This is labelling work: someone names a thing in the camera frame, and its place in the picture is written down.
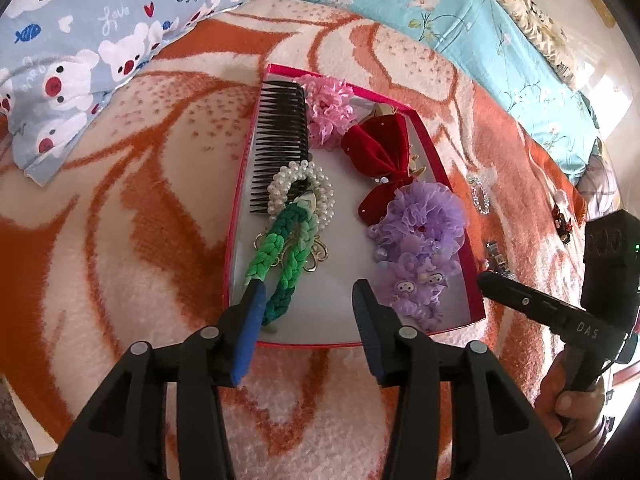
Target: floral bedsheet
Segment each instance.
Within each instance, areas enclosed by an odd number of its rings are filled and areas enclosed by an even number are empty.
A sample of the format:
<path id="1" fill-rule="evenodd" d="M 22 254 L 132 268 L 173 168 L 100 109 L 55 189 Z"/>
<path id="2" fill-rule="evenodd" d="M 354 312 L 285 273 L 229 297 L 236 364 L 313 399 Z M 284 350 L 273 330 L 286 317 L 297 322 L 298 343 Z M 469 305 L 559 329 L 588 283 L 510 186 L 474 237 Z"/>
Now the floral bedsheet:
<path id="1" fill-rule="evenodd" d="M 352 10 L 426 44 L 478 81 L 575 184 L 597 129 L 496 0 L 306 0 Z M 420 78 L 418 67 L 415 77 Z"/>

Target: pearl hair tie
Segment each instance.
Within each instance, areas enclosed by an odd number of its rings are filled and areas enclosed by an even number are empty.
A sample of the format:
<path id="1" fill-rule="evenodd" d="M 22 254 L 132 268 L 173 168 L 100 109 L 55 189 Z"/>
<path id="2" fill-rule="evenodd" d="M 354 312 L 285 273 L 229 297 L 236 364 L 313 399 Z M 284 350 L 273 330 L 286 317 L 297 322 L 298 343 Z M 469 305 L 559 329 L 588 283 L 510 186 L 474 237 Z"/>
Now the pearl hair tie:
<path id="1" fill-rule="evenodd" d="M 275 222 L 276 216 L 287 205 L 287 193 L 291 185 L 297 180 L 305 179 L 309 182 L 318 202 L 315 211 L 318 215 L 318 230 L 321 231 L 329 225 L 334 216 L 334 190 L 331 188 L 329 178 L 322 172 L 322 168 L 308 160 L 302 160 L 300 163 L 292 160 L 289 167 L 282 166 L 280 172 L 274 175 L 273 181 L 267 187 L 269 192 L 267 213 L 270 215 L 271 222 Z"/>

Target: cartoon face charm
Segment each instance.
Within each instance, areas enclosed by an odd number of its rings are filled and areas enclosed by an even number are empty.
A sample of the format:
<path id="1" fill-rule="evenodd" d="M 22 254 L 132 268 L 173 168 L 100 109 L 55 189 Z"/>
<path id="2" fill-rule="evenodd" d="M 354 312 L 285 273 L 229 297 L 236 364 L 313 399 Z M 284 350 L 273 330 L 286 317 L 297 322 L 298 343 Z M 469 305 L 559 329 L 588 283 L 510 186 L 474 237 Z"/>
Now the cartoon face charm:
<path id="1" fill-rule="evenodd" d="M 396 292 L 411 294 L 415 290 L 415 283 L 404 281 L 396 283 Z"/>
<path id="2" fill-rule="evenodd" d="M 444 281 L 444 276 L 440 272 L 433 272 L 432 274 L 423 273 L 418 276 L 418 281 L 420 281 L 420 283 L 437 285 Z"/>

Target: human hand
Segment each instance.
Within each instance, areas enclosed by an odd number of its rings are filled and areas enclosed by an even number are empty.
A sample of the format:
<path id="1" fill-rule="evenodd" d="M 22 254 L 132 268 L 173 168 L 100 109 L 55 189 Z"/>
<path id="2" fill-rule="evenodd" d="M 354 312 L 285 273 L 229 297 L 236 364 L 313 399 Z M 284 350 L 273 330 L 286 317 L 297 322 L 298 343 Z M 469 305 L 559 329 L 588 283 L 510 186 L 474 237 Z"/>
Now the human hand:
<path id="1" fill-rule="evenodd" d="M 566 434 L 558 441 L 563 453 L 572 452 L 593 439 L 602 428 L 605 403 L 604 380 L 598 379 L 593 392 L 562 392 L 566 374 L 560 352 L 540 383 L 540 394 L 534 408 L 542 424 L 553 438 L 562 433 L 558 415 L 573 419 Z"/>

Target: braided cord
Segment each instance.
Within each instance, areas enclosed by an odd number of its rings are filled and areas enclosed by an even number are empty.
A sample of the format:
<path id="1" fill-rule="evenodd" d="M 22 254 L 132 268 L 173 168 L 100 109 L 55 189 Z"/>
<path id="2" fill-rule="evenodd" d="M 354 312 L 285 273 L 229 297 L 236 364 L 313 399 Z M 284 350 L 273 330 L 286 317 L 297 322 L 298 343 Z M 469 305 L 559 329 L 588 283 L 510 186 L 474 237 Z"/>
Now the braided cord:
<path id="1" fill-rule="evenodd" d="M 244 275 L 244 286 L 249 285 L 249 282 L 254 278 L 264 281 L 267 272 L 277 261 L 284 247 L 284 242 L 289 238 L 295 225 L 306 221 L 308 216 L 308 210 L 295 203 L 291 203 L 283 209 L 267 233 L 264 242 L 258 248 L 254 259 L 251 260 Z"/>
<path id="2" fill-rule="evenodd" d="M 300 232 L 296 244 L 291 248 L 285 261 L 280 281 L 275 292 L 267 302 L 262 324 L 268 325 L 278 319 L 289 309 L 291 296 L 296 290 L 296 283 L 300 278 L 306 258 L 313 247 L 318 232 L 318 217 L 309 215 L 309 220 L 300 222 Z"/>
<path id="3" fill-rule="evenodd" d="M 318 232 L 318 217 L 304 206 L 297 203 L 288 204 L 276 218 L 244 275 L 245 286 L 254 278 L 263 282 L 267 272 L 280 256 L 285 242 L 294 233 L 296 225 L 296 240 L 286 257 L 278 286 L 267 302 L 262 318 L 263 325 L 278 319 L 289 308 L 296 283 Z"/>

